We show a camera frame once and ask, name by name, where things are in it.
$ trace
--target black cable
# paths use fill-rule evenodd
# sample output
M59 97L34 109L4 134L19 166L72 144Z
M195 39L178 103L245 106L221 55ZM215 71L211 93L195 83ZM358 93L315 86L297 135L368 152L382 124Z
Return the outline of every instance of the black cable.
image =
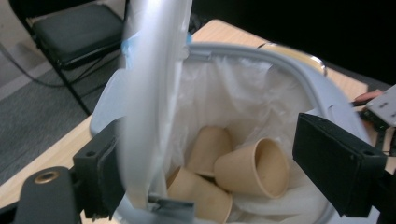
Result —
M0 43L0 51L4 54L4 56L11 61L24 75L26 75L27 77L29 77L29 79L31 79L33 82L46 86L46 87L50 87L50 88L62 88L65 87L64 84L50 84L50 83L46 83L43 81L38 80L37 78L32 77L31 75L29 75L26 70L24 70L15 60L14 58L11 56L10 53L8 53L8 51L6 50L6 48L3 46L2 43ZM102 68L103 66L105 66L106 64L114 61L115 59L117 59L120 55L117 54L115 57L113 57L112 59L108 60L106 63L100 65L99 67L97 67L96 69L90 71L93 67L95 67L97 64L99 64L99 62L101 62L105 57L102 57L100 59L98 59L95 63L93 63L92 65L90 65L88 68L86 68L80 75L78 75L78 77L76 77L75 79L70 81L70 84L73 85L79 81L81 81L82 79L88 77L89 75L91 75L92 73L96 72L97 70L99 70L100 68Z
M266 44L266 43L260 44L260 45L257 47L257 49L260 49L260 48L264 47L265 44Z
M80 95L80 97L83 98L83 97L85 97L85 96L87 96L87 95L93 93L94 91L98 91L98 90L102 89L106 84L107 84L107 82L104 83L104 84L101 84L101 85L99 85L99 86L97 86L97 87L95 87L95 88L93 88L93 89L91 89L91 90L89 90L89 91L87 91L87 92L84 92L84 93L82 93L82 94Z
M26 75L27 77L29 77L33 82L46 86L46 87L51 87L51 88L62 88L64 87L64 85L61 84L49 84L49 83L45 83L42 82L34 77L32 77L31 75L29 75L15 60L14 58L8 53L8 51L6 50L6 48L3 46L2 43L0 43L0 51L3 53L3 55L9 60L11 61L24 75Z

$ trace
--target table surface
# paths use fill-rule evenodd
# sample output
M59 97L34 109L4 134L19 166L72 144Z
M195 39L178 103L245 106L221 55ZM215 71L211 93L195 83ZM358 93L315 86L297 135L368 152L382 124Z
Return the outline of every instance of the table surface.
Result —
M268 42L265 39L218 20L210 21L193 35L192 40L194 42L221 42L256 48L263 43ZM345 93L346 97L350 101L358 95L367 92L366 84L351 77L344 76L343 74L329 68L328 78ZM65 135L61 140L3 184L0 187L0 208L10 203L14 203L19 199L24 180L35 172L52 166L72 167L73 156L92 139L89 129L90 121L91 117L82 121L70 133ZM375 132L369 127L367 127L367 132L371 136L372 142L374 142ZM390 133L387 135L386 145L389 144L389 136ZM396 159L389 158L386 170L392 172L395 168ZM92 223L89 219L85 219L83 215L82 218L83 223ZM95 223L117 222L115 220L109 222L107 219L99 219L96 220Z

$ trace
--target paper cup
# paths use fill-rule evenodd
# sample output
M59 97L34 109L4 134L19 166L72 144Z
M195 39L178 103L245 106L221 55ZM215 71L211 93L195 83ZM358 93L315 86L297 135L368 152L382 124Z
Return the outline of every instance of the paper cup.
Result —
M279 198L289 184L289 164L282 149L263 138L215 163L216 183L231 192Z
M233 205L232 196L216 185L184 168L167 179L168 197L194 202L198 218L225 223Z
M214 177L215 161L232 151L230 134L220 127L206 126L200 130L187 162L187 169L198 175Z

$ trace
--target chair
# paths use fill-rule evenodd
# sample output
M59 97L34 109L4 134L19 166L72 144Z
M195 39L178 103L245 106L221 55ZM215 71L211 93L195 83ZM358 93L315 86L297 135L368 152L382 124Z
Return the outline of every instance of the chair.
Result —
M120 48L123 19L93 0L8 0L63 84L87 115L91 112L64 71L99 60ZM125 14L129 0L125 1Z

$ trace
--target translucent plastic sheet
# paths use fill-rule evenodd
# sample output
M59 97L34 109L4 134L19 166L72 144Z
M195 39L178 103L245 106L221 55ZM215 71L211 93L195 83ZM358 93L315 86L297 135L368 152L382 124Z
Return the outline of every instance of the translucent plastic sheet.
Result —
M227 128L235 148L270 137L288 156L289 189L276 200L234 194L228 222L305 224L317 220L327 201L291 156L298 114L313 109L297 79L269 63L236 57L188 59L181 77L171 153L163 167L166 175L185 165L195 137L206 125Z

